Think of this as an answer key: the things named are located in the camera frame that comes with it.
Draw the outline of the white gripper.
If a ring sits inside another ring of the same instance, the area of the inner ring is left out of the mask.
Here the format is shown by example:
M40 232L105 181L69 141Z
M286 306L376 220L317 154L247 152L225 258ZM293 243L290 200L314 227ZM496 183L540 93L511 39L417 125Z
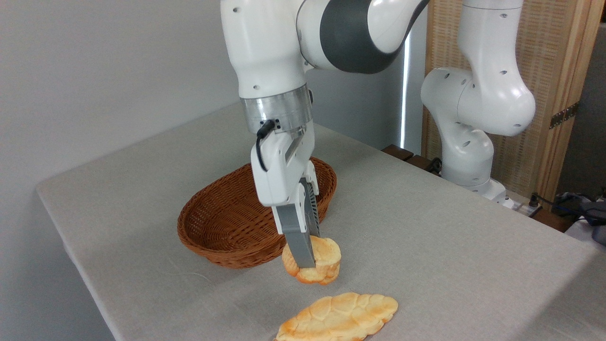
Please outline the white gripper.
M285 236L296 265L314 268L311 236L320 237L320 188L310 160L314 125L310 121L291 132L278 128L277 122L264 121L256 132L250 156L256 193L262 205L274 206L278 233Z

